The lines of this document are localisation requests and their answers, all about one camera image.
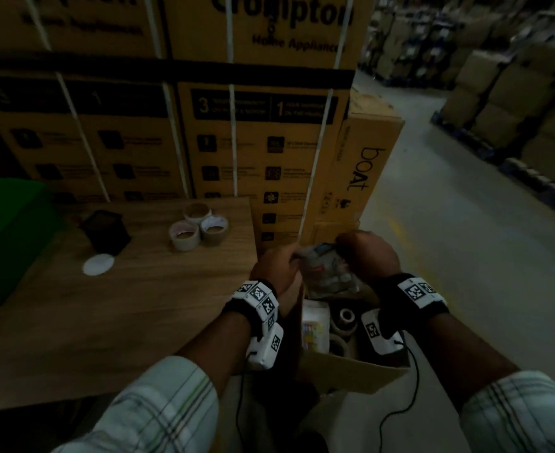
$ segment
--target warehouse aisle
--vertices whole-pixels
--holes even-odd
[[[405,269],[488,342],[555,380],[555,213],[429,123],[446,93],[387,88],[361,73],[355,85],[406,120],[361,228],[392,243]],[[469,451],[455,410],[419,360],[417,404],[386,423],[383,452]],[[331,453],[376,452],[380,419],[408,404],[414,383],[410,373],[374,396],[328,397],[309,425],[328,435]]]

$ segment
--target green bin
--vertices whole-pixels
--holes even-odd
[[[43,183],[0,178],[0,305],[61,226]]]

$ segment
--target wooden table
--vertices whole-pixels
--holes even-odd
[[[0,409],[120,391],[219,314],[256,261],[250,202],[196,200],[231,232],[221,246],[179,253],[168,228],[192,202],[66,207],[68,230],[0,307]],[[98,209],[121,213],[132,241],[109,272],[88,277],[94,252],[76,222]]]

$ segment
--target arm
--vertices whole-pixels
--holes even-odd
[[[394,330],[403,328],[415,338],[461,414],[473,452],[555,451],[555,382],[540,372],[520,372],[442,306],[419,308],[407,296],[389,296],[409,275],[382,238],[351,232],[337,243],[350,268],[381,300],[381,332],[395,324]]]
[[[250,279],[273,284],[279,297],[292,284],[298,245],[266,253]],[[279,305],[287,316],[296,299]],[[241,369],[251,326],[240,313],[222,313],[175,356],[164,358],[124,389],[91,433],[60,446],[62,453],[209,450],[216,431],[218,398]]]

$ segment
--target plaid shirt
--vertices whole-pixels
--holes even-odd
[[[122,391],[91,433],[55,451],[207,452],[218,413],[206,374],[172,356]],[[474,453],[555,453],[555,382],[533,371],[503,378],[466,403],[460,424]]]

